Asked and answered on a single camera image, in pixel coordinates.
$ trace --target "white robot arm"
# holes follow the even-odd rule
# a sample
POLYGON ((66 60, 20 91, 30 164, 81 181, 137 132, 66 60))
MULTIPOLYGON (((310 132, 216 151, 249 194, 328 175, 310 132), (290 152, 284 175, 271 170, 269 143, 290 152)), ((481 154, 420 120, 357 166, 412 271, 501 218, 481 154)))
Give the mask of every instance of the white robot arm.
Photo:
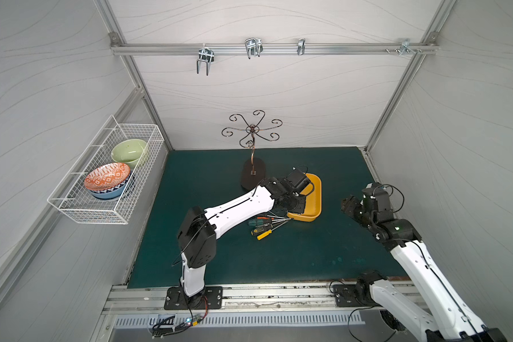
POLYGON ((412 224, 395 219, 389 184, 371 183, 363 200, 354 196, 342 201, 342 211, 368 229, 403 267, 426 301, 432 315, 398 292, 377 271, 358 277, 356 300, 387 309, 420 342, 506 342, 499 329, 489 329, 465 304, 428 253, 412 224))
POLYGON ((217 239, 235 225, 272 207, 288 210, 300 208, 300 192, 312 184, 297 168, 285 178, 265 178, 249 193, 213 208, 188 210, 177 239, 181 250, 183 275, 180 287, 187 297, 200 293, 205 282, 205 265, 217 251, 217 239))
MULTIPOLYGON (((195 298, 204 291, 205 265, 215 256, 217 239, 235 225, 274 206, 288 210, 299 207, 303 198, 300 192, 309 184, 305 174, 294 169, 285 178, 264 179, 254 190, 228 203, 205 210, 190 209, 177 236, 183 263, 183 295, 195 298)), ((456 293, 412 224, 395 219, 386 186, 369 184, 363 189, 363 201, 351 196, 342 201, 342 211, 390 251, 410 276, 431 315, 398 292, 377 271, 358 277, 356 300, 364 306, 384 307, 420 342, 506 342, 499 329, 487 328, 456 293)))

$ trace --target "jewelry stand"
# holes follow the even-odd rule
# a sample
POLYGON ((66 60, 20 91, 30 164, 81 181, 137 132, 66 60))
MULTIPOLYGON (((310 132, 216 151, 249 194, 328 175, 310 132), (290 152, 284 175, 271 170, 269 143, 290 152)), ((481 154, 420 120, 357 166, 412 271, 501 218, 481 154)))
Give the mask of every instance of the jewelry stand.
POLYGON ((283 122, 279 119, 272 120, 272 123, 274 125, 279 124, 275 127, 260 129, 259 124, 262 122, 262 119, 266 116, 266 113, 264 111, 254 111, 253 115, 258 117, 262 115, 260 120, 257 124, 249 124, 241 114, 234 114, 230 116, 230 121, 237 121, 237 116, 240 116, 243 121, 246 123, 247 127, 245 129, 239 129, 234 127, 226 127, 222 130, 222 135, 225 137, 231 137, 233 135, 232 131, 227 131, 228 129, 236 130, 236 131, 245 131, 247 134, 239 140, 239 145, 243 148, 250 148, 251 149, 251 158, 248 159, 243 164, 243 170, 241 171, 241 186, 246 190, 252 190, 254 189, 265 177, 266 177, 266 164, 264 161, 260 158, 255 158, 255 135, 261 137, 264 140, 268 141, 276 141, 280 138, 280 135, 277 133, 270 133, 271 139, 267 139, 259 134, 260 131, 267 131, 267 130, 273 130, 275 128, 280 127, 283 125, 283 122), (245 143, 242 143, 249 135, 251 137, 245 141, 245 143))

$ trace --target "yellow tray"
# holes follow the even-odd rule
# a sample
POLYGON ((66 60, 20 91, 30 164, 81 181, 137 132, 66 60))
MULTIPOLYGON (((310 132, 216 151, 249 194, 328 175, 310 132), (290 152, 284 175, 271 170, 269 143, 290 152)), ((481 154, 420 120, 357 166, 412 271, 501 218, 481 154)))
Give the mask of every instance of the yellow tray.
MULTIPOLYGON (((287 213, 287 217, 297 221, 312 222, 321 214, 321 180, 315 174, 306 174, 310 181, 314 184, 315 190, 308 197, 306 197, 306 208, 304 213, 293 214, 287 213)), ((301 194, 306 195, 312 190, 312 185, 308 185, 301 194)))

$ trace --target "vent grille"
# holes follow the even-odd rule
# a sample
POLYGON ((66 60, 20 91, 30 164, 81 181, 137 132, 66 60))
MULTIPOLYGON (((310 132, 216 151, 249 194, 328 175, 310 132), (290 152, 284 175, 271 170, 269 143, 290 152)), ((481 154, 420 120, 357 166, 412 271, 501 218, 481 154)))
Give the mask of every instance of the vent grille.
MULTIPOLYGON (((286 312, 213 312, 198 327, 291 327, 347 325, 351 311, 286 311, 286 312)), ((118 315, 117 329, 151 328, 165 318, 175 316, 174 325, 190 318, 189 314, 118 315)), ((350 325, 363 325, 359 312, 354 312, 350 325)))

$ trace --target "white wire basket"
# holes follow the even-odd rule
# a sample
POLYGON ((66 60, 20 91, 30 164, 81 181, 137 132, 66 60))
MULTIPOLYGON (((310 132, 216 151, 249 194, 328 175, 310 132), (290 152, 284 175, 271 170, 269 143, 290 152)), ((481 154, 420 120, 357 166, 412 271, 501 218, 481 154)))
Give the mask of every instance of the white wire basket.
POLYGON ((48 202, 77 223, 127 224, 163 143, 164 137, 156 125, 119 124, 110 117, 48 202), (146 147, 141 162, 131 170, 122 194, 113 200, 99 200, 90 195, 84 186, 85 177, 99 166, 114 162, 110 155, 112 149, 128 139, 142 139, 146 147))

